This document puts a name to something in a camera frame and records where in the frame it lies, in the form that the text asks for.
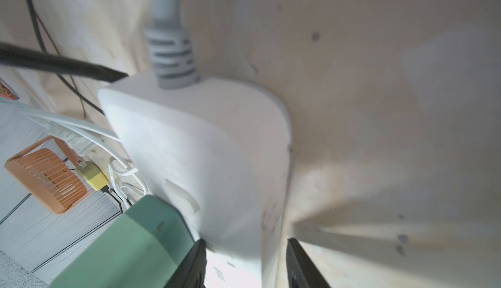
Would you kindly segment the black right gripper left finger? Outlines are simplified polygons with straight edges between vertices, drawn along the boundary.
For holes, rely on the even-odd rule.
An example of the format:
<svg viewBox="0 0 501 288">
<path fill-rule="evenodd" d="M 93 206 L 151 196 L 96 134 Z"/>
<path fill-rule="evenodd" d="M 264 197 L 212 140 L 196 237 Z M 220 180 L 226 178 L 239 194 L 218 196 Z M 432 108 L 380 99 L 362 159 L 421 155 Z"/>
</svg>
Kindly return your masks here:
<svg viewBox="0 0 501 288">
<path fill-rule="evenodd" d="M 204 288 L 206 266 L 206 241 L 199 239 L 164 288 Z"/>
</svg>

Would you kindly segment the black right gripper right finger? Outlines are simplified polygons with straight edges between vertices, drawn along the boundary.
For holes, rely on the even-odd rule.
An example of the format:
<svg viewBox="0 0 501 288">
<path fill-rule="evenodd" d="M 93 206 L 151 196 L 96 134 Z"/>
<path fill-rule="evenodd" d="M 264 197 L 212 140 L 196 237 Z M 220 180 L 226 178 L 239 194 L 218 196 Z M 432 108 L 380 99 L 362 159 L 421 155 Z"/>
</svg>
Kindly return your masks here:
<svg viewBox="0 0 501 288">
<path fill-rule="evenodd" d="M 290 288 L 330 288 L 296 238 L 288 239 L 286 264 Z"/>
</svg>

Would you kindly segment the green plug adapter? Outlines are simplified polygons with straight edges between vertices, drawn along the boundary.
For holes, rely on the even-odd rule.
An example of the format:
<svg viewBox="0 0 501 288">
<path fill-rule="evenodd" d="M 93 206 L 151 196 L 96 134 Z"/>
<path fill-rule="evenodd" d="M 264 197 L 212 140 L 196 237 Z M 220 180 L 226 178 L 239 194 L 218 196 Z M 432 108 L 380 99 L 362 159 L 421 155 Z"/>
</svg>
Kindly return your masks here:
<svg viewBox="0 0 501 288">
<path fill-rule="evenodd" d="M 147 195 L 82 252 L 51 287 L 164 287 L 193 245 L 182 215 Z"/>
</svg>

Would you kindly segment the white power strip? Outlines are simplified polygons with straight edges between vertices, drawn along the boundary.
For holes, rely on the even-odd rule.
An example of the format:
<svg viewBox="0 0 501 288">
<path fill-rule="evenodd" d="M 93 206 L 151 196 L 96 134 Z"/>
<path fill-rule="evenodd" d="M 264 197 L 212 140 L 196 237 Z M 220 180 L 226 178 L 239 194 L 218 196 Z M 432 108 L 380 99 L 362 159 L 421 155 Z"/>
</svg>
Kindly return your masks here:
<svg viewBox="0 0 501 288">
<path fill-rule="evenodd" d="M 231 79 L 163 89 L 152 71 L 98 99 L 148 192 L 206 241 L 206 285 L 274 287 L 292 152 L 283 102 Z"/>
</svg>

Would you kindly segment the yellow plug adapter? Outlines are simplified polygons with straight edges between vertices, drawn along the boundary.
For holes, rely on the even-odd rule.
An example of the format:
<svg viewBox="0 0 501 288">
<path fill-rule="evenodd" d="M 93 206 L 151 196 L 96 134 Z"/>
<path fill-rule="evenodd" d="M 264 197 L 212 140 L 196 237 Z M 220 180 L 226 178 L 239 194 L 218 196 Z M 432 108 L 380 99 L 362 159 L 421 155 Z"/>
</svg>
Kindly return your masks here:
<svg viewBox="0 0 501 288">
<path fill-rule="evenodd" d="M 95 191 L 108 191 L 108 179 L 92 161 L 78 160 L 75 172 Z"/>
</svg>

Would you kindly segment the small orange fan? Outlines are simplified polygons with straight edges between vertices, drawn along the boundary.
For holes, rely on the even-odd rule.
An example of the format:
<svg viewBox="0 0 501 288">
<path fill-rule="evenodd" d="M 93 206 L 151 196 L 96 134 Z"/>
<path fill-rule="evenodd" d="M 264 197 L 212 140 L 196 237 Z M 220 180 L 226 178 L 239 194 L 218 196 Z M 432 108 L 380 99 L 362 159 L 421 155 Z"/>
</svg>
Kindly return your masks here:
<svg viewBox="0 0 501 288">
<path fill-rule="evenodd" d="M 62 215 L 88 198 L 90 190 L 62 158 L 44 144 L 54 141 L 72 164 L 78 156 L 61 139 L 48 136 L 9 158 L 4 168 L 51 213 Z"/>
</svg>

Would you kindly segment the red candy bag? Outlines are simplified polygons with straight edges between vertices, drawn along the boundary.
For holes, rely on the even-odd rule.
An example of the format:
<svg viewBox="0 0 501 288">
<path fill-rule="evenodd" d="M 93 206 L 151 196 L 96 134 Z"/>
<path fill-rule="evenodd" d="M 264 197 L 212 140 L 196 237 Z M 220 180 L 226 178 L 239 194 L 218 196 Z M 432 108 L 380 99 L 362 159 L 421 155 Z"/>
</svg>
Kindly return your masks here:
<svg viewBox="0 0 501 288">
<path fill-rule="evenodd" d="M 8 84 L 6 84 L 2 79 L 0 79 L 0 95 L 2 98 L 6 98 L 9 100 L 19 99 L 17 93 L 15 93 L 15 91 L 12 88 L 10 88 Z"/>
</svg>

